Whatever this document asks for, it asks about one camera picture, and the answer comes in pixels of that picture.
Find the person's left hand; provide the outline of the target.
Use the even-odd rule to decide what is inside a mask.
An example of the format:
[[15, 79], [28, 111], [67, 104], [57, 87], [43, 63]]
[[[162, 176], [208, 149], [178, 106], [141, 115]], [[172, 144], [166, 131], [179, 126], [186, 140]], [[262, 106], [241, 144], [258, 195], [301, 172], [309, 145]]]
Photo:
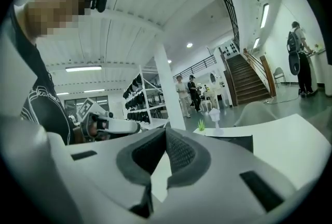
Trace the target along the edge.
[[88, 125], [88, 134], [90, 137], [95, 138], [100, 130], [104, 130], [106, 121], [93, 121]]

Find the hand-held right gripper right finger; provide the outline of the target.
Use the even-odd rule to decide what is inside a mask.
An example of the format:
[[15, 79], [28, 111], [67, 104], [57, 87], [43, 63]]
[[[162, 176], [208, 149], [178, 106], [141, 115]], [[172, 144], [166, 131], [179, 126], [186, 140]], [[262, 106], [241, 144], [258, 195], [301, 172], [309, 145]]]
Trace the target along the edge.
[[238, 141], [167, 128], [172, 175], [152, 223], [272, 223], [296, 189]]

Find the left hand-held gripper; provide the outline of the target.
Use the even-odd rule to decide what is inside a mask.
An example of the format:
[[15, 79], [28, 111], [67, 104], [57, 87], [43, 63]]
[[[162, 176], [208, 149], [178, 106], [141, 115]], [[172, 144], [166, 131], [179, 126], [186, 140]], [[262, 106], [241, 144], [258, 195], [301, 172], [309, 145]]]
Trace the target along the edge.
[[[110, 135], [130, 135], [141, 130], [141, 125], [135, 121], [112, 118], [113, 113], [104, 110], [90, 98], [83, 102], [82, 107], [77, 111], [77, 115], [81, 118], [81, 132], [84, 138], [89, 140], [110, 139]], [[106, 121], [105, 129], [100, 130], [95, 138], [88, 134], [88, 125], [93, 121]]]

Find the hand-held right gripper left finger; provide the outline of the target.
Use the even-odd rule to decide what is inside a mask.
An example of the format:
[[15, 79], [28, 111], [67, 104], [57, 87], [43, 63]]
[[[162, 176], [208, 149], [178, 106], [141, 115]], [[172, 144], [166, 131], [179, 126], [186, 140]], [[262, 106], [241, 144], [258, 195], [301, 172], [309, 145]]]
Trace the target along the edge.
[[166, 206], [151, 197], [164, 129], [75, 146], [47, 133], [45, 152], [44, 210], [56, 223], [167, 223]]

